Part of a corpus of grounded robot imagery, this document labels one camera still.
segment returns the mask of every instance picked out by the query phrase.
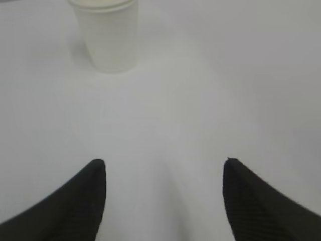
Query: white surface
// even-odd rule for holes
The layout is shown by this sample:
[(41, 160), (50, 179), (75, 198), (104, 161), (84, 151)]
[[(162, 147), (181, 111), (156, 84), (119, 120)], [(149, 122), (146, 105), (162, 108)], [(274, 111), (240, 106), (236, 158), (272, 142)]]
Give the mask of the white surface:
[(98, 11), (74, 7), (74, 12), (99, 71), (120, 72), (137, 65), (137, 0)]
[(2, 3), (1, 221), (94, 158), (108, 173), (100, 240), (233, 240), (228, 156), (321, 214), (320, 8), (142, 0), (139, 65), (104, 75), (63, 0)]

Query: paper cup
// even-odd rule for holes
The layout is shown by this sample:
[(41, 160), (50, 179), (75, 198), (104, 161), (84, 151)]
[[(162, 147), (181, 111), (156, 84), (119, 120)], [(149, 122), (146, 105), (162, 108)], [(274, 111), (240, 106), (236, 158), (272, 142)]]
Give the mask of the paper cup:
[(96, 68), (122, 72), (137, 64), (138, 0), (68, 0)]

